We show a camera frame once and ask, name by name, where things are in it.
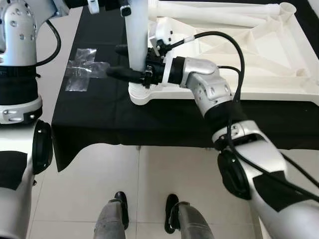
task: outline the screw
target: screw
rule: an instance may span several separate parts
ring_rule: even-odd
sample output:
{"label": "screw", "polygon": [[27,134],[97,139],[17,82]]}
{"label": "screw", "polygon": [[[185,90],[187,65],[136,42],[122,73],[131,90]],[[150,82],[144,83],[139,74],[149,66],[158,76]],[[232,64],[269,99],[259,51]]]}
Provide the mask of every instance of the screw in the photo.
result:
{"label": "screw", "polygon": [[16,27],[16,21],[11,21],[10,24],[11,26]]}

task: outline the gray pants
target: gray pants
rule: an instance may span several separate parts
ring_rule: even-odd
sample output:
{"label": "gray pants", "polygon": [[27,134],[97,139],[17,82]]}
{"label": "gray pants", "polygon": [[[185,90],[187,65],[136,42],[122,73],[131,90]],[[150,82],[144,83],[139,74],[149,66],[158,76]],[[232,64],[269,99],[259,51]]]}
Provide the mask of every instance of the gray pants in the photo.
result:
{"label": "gray pants", "polygon": [[[180,203],[178,210],[182,239],[214,239],[206,220],[196,208],[186,203]],[[95,225],[93,238],[125,239],[120,201],[111,200],[103,208]]]}
{"label": "gray pants", "polygon": [[110,200],[95,224],[93,239],[125,239],[121,202]]}

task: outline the white cylinder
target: white cylinder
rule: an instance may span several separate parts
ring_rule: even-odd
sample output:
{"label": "white cylinder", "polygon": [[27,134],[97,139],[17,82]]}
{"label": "white cylinder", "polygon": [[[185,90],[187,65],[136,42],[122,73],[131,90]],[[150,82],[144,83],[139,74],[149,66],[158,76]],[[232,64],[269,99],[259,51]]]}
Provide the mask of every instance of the white cylinder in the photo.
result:
{"label": "white cylinder", "polygon": [[214,22],[228,25],[238,25],[255,27],[259,24],[265,23],[265,19],[239,15],[235,13],[208,11],[201,7],[192,7],[181,4],[173,4],[169,2],[157,2],[157,8],[150,10],[151,14],[157,16],[168,16],[172,18],[185,18],[202,20],[206,22]]}
{"label": "white cylinder", "polygon": [[227,12],[239,14],[264,14],[264,15],[279,15],[279,4],[266,4],[262,6],[234,6],[234,7],[201,7],[204,11],[209,12]]}
{"label": "white cylinder", "polygon": [[148,0],[129,0],[132,14],[125,17],[130,67],[145,70],[148,50]]}

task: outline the black tablecloth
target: black tablecloth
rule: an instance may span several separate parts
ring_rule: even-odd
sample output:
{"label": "black tablecloth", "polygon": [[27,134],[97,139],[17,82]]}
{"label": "black tablecloth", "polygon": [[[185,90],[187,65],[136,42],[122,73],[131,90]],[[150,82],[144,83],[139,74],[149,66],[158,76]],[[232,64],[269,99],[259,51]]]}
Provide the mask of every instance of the black tablecloth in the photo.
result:
{"label": "black tablecloth", "polygon": [[[319,55],[319,20],[315,12],[307,0],[287,1],[297,7],[298,21]],[[128,66],[127,58],[114,52],[115,45],[126,41],[124,26],[118,10],[91,15],[85,7],[69,59],[74,59],[78,48],[96,48],[95,61]],[[94,143],[213,147],[209,128],[193,100],[152,100],[136,106],[125,82],[110,77],[91,79],[86,92],[66,92],[67,80],[64,77],[52,120],[59,171],[82,148]],[[319,108],[315,104],[243,101],[243,108],[277,147],[319,149]]]}

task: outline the white plastic part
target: white plastic part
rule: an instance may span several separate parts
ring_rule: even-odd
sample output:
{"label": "white plastic part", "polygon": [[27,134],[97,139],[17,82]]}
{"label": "white plastic part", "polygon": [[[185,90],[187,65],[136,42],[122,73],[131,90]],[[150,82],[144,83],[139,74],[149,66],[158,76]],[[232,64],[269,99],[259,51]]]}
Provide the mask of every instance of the white plastic part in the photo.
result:
{"label": "white plastic part", "polygon": [[163,79],[161,82],[163,86],[166,86],[168,84],[172,61],[173,61],[173,54],[171,51],[169,51],[165,57],[165,68],[164,68]]}
{"label": "white plastic part", "polygon": [[212,8],[205,9],[203,7],[192,7],[166,1],[153,1],[151,4],[151,9],[149,10],[149,14],[150,18],[156,18],[157,16],[168,16],[178,19],[193,19],[247,27],[255,27],[266,22],[265,19],[258,17],[220,12],[218,9],[212,11],[211,9]]}
{"label": "white plastic part", "polygon": [[[149,15],[155,16],[160,8],[167,9],[170,6],[175,5],[176,2],[163,2],[159,0],[149,0]],[[227,13],[240,13],[240,14],[267,14],[267,15],[279,15],[279,4],[266,4],[266,5],[245,5],[245,6],[216,6],[216,7],[195,7],[192,8],[196,11],[204,11],[209,13],[215,12],[227,12]]]}
{"label": "white plastic part", "polygon": [[171,44],[171,41],[169,40],[171,38],[171,31],[172,27],[168,17],[161,17],[157,20],[155,32],[156,39],[163,40],[166,45]]}
{"label": "white plastic part", "polygon": [[[206,7],[256,6],[241,3],[178,2],[178,5]],[[246,74],[242,88],[245,100],[310,101],[319,106],[319,60],[294,16],[296,8],[289,3],[280,4],[280,14],[259,17],[266,23],[253,28],[235,25],[198,22],[189,19],[169,19],[173,29],[172,42],[200,32],[219,30],[238,41],[245,61]],[[233,46],[220,37],[203,37],[183,44],[173,51],[172,57],[196,57],[208,59],[217,65],[239,68],[238,55]],[[221,76],[234,92],[237,74],[220,69]],[[152,99],[193,99],[192,93],[168,83],[129,88],[132,102],[144,105]]]}
{"label": "white plastic part", "polygon": [[125,17],[130,67],[135,71],[145,70],[148,50],[148,1],[129,0],[132,14]]}
{"label": "white plastic part", "polygon": [[195,40],[195,36],[189,36],[189,37],[184,39],[184,43],[188,43],[188,42],[193,41],[193,40]]}
{"label": "white plastic part", "polygon": [[88,7],[91,14],[97,14],[100,12],[98,0],[88,0]]}

